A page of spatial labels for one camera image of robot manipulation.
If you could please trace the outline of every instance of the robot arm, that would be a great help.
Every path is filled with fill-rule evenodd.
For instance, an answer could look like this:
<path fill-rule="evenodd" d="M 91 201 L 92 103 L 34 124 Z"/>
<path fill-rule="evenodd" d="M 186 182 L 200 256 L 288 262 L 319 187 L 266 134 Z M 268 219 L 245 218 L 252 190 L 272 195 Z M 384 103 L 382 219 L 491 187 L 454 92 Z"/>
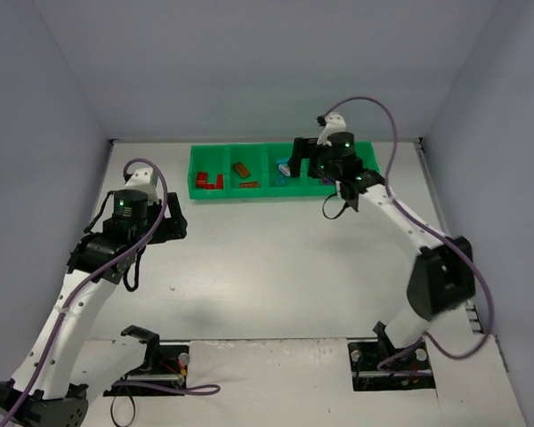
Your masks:
<path fill-rule="evenodd" d="M 387 194 L 383 176 L 364 167 L 356 156 L 354 135 L 345 131 L 344 119 L 335 112 L 323 119 L 320 125 L 324 129 L 317 140 L 295 139 L 288 162 L 291 176 L 299 176 L 302 160 L 308 158 L 309 176 L 332 181 L 345 206 L 356 212 L 363 209 L 390 231 L 414 263 L 403 307 L 387 326 L 378 322 L 374 329 L 378 340 L 393 354 L 395 349 L 415 342 L 443 311 L 455 309 L 474 296 L 473 273 L 452 250 L 414 225 L 393 205 L 395 199 L 425 223 L 394 194 Z M 471 245 L 465 238 L 449 239 L 471 258 Z"/>
<path fill-rule="evenodd" d="M 163 206 L 152 168 L 137 169 L 125 179 L 122 190 L 107 196 L 113 195 L 113 214 L 103 222 L 102 231 L 92 229 L 107 199 L 69 257 L 60 294 L 33 348 L 12 379 L 0 383 L 0 412 L 13 409 L 16 423 L 78 427 L 88 402 L 127 372 L 150 370 L 158 356 L 158 335 L 130 326 L 117 341 L 106 342 L 95 353 L 95 360 L 78 357 L 102 305 L 130 266 L 138 262 L 146 245 L 186 236 L 188 224 L 178 197 L 166 193 Z M 163 217 L 165 209 L 170 218 Z"/>

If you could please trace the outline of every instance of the white table surface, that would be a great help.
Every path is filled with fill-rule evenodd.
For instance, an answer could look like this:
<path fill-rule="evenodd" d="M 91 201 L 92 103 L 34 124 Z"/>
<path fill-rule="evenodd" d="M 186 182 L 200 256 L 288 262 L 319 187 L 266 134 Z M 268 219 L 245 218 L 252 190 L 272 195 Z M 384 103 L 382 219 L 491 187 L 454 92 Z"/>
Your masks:
<path fill-rule="evenodd" d="M 392 144 L 374 145 L 384 169 Z M 136 426 L 524 425 L 493 341 L 465 362 L 429 346 L 436 391 L 352 391 L 344 338 L 372 336 L 378 320 L 395 315 L 411 267 L 363 214 L 325 220 L 320 198 L 190 201 L 184 143 L 116 144 L 103 196 L 122 187 L 122 167 L 133 157 L 162 169 L 179 195 L 188 236 L 149 247 L 139 291 L 117 289 L 85 352 L 94 354 L 95 340 L 135 324 L 162 339 L 199 340 L 190 347 L 189 383 L 222 386 L 211 398 L 136 398 Z M 411 143 L 400 145 L 392 185 L 437 225 Z M 455 352 L 478 339 L 464 309 L 441 318 L 432 332 Z M 122 400 L 117 415 L 125 421 Z M 112 425 L 110 401 L 97 399 L 85 425 Z"/>

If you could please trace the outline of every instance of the screw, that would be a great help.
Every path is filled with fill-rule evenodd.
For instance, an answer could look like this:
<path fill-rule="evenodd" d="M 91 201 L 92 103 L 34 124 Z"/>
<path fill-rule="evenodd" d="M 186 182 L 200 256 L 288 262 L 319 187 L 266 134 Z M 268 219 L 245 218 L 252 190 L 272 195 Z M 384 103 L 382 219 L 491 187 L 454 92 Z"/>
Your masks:
<path fill-rule="evenodd" d="M 178 360 L 180 360 L 180 363 L 182 363 L 186 367 L 190 363 L 190 354 L 180 353 L 180 355 L 178 356 Z"/>
<path fill-rule="evenodd" d="M 427 351 L 425 351 L 424 349 L 417 349 L 416 359 L 420 362 L 425 362 L 427 360 Z"/>
<path fill-rule="evenodd" d="M 350 359 L 354 363 L 358 362 L 360 359 L 362 359 L 362 352 L 360 350 L 354 350 L 352 353 L 350 353 Z"/>

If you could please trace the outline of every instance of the white wall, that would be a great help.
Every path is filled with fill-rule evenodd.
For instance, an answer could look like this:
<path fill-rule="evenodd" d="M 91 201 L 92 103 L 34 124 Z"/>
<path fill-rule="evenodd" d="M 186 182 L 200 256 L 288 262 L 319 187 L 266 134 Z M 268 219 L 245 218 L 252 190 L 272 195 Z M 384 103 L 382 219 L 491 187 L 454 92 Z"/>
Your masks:
<path fill-rule="evenodd" d="M 227 139 L 312 134 L 356 93 L 425 135 L 495 3 L 36 0 L 109 137 Z M 348 109 L 391 138 L 378 108 Z"/>
<path fill-rule="evenodd" d="M 492 286 L 496 333 L 534 426 L 534 1 L 498 2 L 425 150 L 449 227 L 473 241 Z"/>
<path fill-rule="evenodd" d="M 34 4 L 0 1 L 0 380 L 37 337 L 108 145 Z"/>

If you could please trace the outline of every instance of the purple cable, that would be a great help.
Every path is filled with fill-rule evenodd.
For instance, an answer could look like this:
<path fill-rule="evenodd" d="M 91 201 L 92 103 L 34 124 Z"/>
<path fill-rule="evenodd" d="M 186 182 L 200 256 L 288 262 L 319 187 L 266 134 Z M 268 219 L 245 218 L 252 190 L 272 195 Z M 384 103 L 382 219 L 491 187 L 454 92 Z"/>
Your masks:
<path fill-rule="evenodd" d="M 382 371 L 386 374 L 402 374 L 402 375 L 409 375 L 409 376 L 432 376 L 433 374 L 430 372 L 419 372 L 419 371 L 390 371 L 389 369 L 384 369 L 384 367 L 390 363 L 392 363 L 394 360 L 397 360 L 399 358 L 403 358 L 405 355 L 409 354 L 412 351 L 415 351 L 419 345 L 421 344 L 423 340 L 419 338 L 417 341 L 415 341 L 413 344 L 409 345 L 402 351 L 400 351 L 397 354 L 394 354 L 393 356 L 389 357 L 388 359 L 382 360 L 380 363 L 377 364 L 377 370 Z"/>
<path fill-rule="evenodd" d="M 106 264 L 100 266 L 97 270 L 95 270 L 93 273 L 91 273 L 89 276 L 83 279 L 79 285 L 76 286 L 76 288 L 71 292 L 68 296 L 68 298 L 65 300 L 65 303 L 63 304 L 62 308 L 67 309 L 73 300 L 77 297 L 79 292 L 86 287 L 91 280 L 98 277 L 100 274 L 104 273 L 106 270 L 111 268 L 112 266 L 116 265 L 117 263 L 123 261 L 125 258 L 130 256 L 131 254 L 134 254 L 140 247 L 145 246 L 154 232 L 156 231 L 158 225 L 162 222 L 162 219 L 164 218 L 164 214 L 166 211 L 167 206 L 167 200 L 168 200 L 168 187 L 166 186 L 166 180 L 164 178 L 164 175 L 158 169 L 158 167 L 152 163 L 150 160 L 147 160 L 146 158 L 134 158 L 133 160 L 130 160 L 126 163 L 125 167 L 123 168 L 123 173 L 126 173 L 129 166 L 133 163 L 144 163 L 145 165 L 148 165 L 154 169 L 154 172 L 156 172 L 158 178 L 160 179 L 160 182 L 162 183 L 162 208 L 160 209 L 160 212 L 158 213 L 157 219 L 154 221 L 154 224 L 152 224 L 152 227 L 150 227 L 149 231 L 144 235 L 141 240 L 136 242 L 134 245 L 132 245 L 129 249 L 124 251 L 121 255 L 119 255 L 117 258 L 107 262 Z M 65 318 L 65 313 L 61 312 L 59 316 L 57 317 L 57 320 L 55 321 L 55 324 L 53 325 L 52 332 L 50 333 L 50 336 L 47 339 L 47 342 L 44 346 L 44 351 L 42 352 L 42 356 L 40 357 L 39 361 L 37 362 L 36 369 L 34 370 L 34 374 L 29 379 L 28 385 L 24 389 L 24 391 L 21 393 L 18 400 L 16 400 L 16 403 L 13 404 L 12 408 L 8 411 L 8 413 L 4 416 L 3 420 L 0 422 L 0 427 L 5 427 L 6 424 L 12 420 L 18 409 L 20 409 L 20 406 L 26 398 L 29 395 L 29 392 L 32 390 L 32 387 L 34 387 L 34 384 L 37 381 L 37 377 L 39 376 L 40 372 L 42 372 L 42 368 L 44 367 L 45 360 L 47 359 L 47 355 L 49 354 L 50 350 L 53 347 L 53 342 L 55 341 L 55 338 L 57 337 L 58 333 L 61 330 L 61 325 L 63 324 L 63 319 Z"/>
<path fill-rule="evenodd" d="M 196 387 L 187 387 L 185 389 L 173 389 L 163 385 L 145 383 L 142 381 L 117 381 L 113 384 L 113 387 L 143 387 L 145 389 L 158 390 L 170 394 L 182 394 L 184 396 L 214 396 L 222 389 L 222 387 L 220 387 L 218 384 L 204 384 L 197 385 Z"/>
<path fill-rule="evenodd" d="M 378 101 L 375 98 L 372 98 L 370 96 L 359 95 L 359 96 L 351 96 L 350 98 L 346 98 L 345 100 L 342 100 L 342 101 L 338 102 L 337 104 L 333 105 L 330 109 L 328 109 L 328 111 L 326 113 L 324 113 L 323 116 L 324 117 L 327 116 L 329 113 L 334 111 L 337 107 L 340 107 L 341 105 L 345 104 L 346 102 L 355 101 L 355 100 L 370 101 L 370 102 L 375 103 L 376 105 L 378 105 L 384 111 L 384 113 L 388 116 L 388 119 L 390 120 L 390 125 L 392 126 L 393 149 L 392 149 L 392 154 L 390 155 L 390 160 L 388 161 L 388 165 L 385 168 L 384 186 L 385 186 L 385 193 L 392 200 L 393 205 L 398 209 L 398 211 L 400 211 L 400 213 L 403 216 L 405 216 L 408 220 L 410 220 L 412 223 L 417 225 L 421 230 L 423 230 L 426 233 L 430 234 L 431 236 L 437 238 L 444 245 L 447 245 L 447 247 L 449 247 L 455 254 L 457 254 L 457 256 L 461 259 L 461 261 L 463 261 L 465 263 L 465 265 L 469 269 L 471 269 L 473 274 L 479 280 L 479 284 L 481 285 L 482 291 L 484 292 L 485 298 L 487 299 L 487 306 L 488 306 L 488 311 L 489 311 L 489 321 L 488 321 L 488 325 L 487 325 L 487 328 L 486 328 L 486 334 L 484 334 L 482 336 L 482 338 L 472 347 L 472 349 L 470 349 L 469 351 L 467 351 L 465 353 L 462 353 L 462 354 L 451 354 L 448 351 L 446 351 L 445 349 L 443 349 L 441 347 L 441 345 L 439 344 L 439 342 L 435 338 L 433 338 L 433 336 L 431 334 L 429 334 L 428 332 L 425 332 L 423 334 L 423 336 L 425 336 L 425 337 L 429 338 L 429 340 L 431 340 L 432 344 L 446 358 L 453 359 L 453 360 L 468 359 L 473 354 L 475 354 L 477 351 L 479 351 L 482 348 L 482 346 L 484 346 L 484 344 L 489 339 L 490 331 L 492 331 L 492 327 L 494 325 L 495 307 L 494 307 L 494 302 L 492 300 L 492 294 L 490 293 L 489 284 L 485 280 L 484 276 L 482 275 L 482 273 L 478 269 L 478 267 L 474 264 L 473 261 L 471 261 L 471 259 L 469 259 L 469 257 L 463 251 L 461 251 L 457 246 L 455 246 L 453 244 L 453 242 L 451 242 L 448 238 L 442 236 L 437 231 L 427 227 L 425 224 L 423 224 L 422 222 L 420 222 L 416 218 L 414 218 L 411 215 L 411 213 L 406 211 L 404 209 L 404 207 L 400 204 L 400 202 L 398 202 L 392 196 L 392 189 L 390 188 L 390 171 L 392 170 L 393 160 L 395 159 L 395 154 L 396 154 L 396 151 L 398 149 L 398 127 L 396 126 L 395 121 L 393 120 L 393 115 L 390 112 L 390 110 L 382 102 Z M 394 355 L 391 358 L 389 358 L 390 362 L 395 360 L 395 359 L 397 359 L 397 358 L 399 358 L 399 357 L 401 357 L 401 356 L 404 356 L 405 354 L 407 354 L 407 353 L 404 353 L 403 355 L 401 355 L 401 353 L 403 353 L 404 351 L 405 350 L 403 350 L 400 353 L 398 353 L 397 355 Z"/>

